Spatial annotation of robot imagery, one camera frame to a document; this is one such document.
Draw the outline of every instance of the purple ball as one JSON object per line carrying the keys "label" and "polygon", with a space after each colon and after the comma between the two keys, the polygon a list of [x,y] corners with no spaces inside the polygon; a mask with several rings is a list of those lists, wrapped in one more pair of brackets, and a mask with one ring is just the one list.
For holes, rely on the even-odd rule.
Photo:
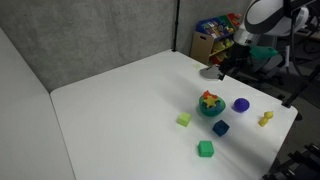
{"label": "purple ball", "polygon": [[233,107],[234,107],[234,110],[238,112],[245,112],[246,110],[249,109],[250,103],[248,100],[244,98],[239,98],[234,102]]}

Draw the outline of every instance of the teal bowl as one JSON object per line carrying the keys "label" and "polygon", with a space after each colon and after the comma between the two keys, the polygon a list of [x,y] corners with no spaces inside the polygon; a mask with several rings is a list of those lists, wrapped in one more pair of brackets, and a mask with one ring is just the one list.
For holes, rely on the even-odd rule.
{"label": "teal bowl", "polygon": [[204,102],[203,100],[204,100],[203,96],[201,96],[199,99],[199,107],[201,112],[206,116],[210,116],[210,117],[217,116],[226,108],[226,103],[220,97],[218,97],[218,101],[220,101],[220,103],[216,103],[216,107],[211,107],[211,108],[206,108],[203,105],[203,102]]}

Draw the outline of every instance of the green cube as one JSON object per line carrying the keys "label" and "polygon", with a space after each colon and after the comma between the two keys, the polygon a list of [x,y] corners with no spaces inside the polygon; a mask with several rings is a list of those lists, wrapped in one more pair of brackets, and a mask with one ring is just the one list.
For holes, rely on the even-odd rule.
{"label": "green cube", "polygon": [[211,141],[200,141],[198,145],[200,157],[212,157],[214,149]]}
{"label": "green cube", "polygon": [[190,119],[191,119],[191,114],[183,112],[179,116],[178,124],[180,124],[184,127],[187,127],[190,122]]}

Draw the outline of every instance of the toy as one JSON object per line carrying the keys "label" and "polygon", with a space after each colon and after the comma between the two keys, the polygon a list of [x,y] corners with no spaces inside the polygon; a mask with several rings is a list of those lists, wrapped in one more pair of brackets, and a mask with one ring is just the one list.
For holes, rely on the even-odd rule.
{"label": "toy", "polygon": [[180,124],[184,127],[187,127],[190,122],[190,119],[191,119],[191,114],[183,112],[180,114],[180,116],[178,118],[178,124]]}
{"label": "toy", "polygon": [[240,113],[245,112],[246,110],[249,109],[249,107],[250,107],[249,101],[244,98],[237,99],[233,104],[234,110]]}
{"label": "toy", "polygon": [[216,116],[225,109],[226,104],[217,95],[211,94],[209,91],[206,91],[199,98],[199,107],[204,115]]}
{"label": "toy", "polygon": [[220,120],[219,122],[217,122],[212,130],[219,136],[223,136],[225,133],[227,133],[227,131],[229,130],[230,126],[225,123],[223,120]]}
{"label": "toy", "polygon": [[264,117],[261,118],[260,121],[259,121],[259,125],[261,127],[264,127],[268,123],[269,119],[272,119],[272,118],[273,118],[273,112],[272,111],[265,112],[264,113]]}
{"label": "toy", "polygon": [[198,145],[200,157],[212,157],[214,149],[211,141],[200,141]]}
{"label": "toy", "polygon": [[263,126],[265,126],[265,125],[268,123],[268,121],[269,121],[268,118],[263,117],[263,118],[260,119],[259,125],[260,125],[261,127],[263,127]]}

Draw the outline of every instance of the gray wall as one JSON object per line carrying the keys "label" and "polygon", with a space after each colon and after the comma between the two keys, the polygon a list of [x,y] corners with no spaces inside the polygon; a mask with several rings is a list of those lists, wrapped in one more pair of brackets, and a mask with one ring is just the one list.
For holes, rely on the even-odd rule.
{"label": "gray wall", "polygon": [[[198,20],[250,0],[182,0],[178,50]],[[0,27],[49,90],[171,48],[175,0],[1,0]]]}

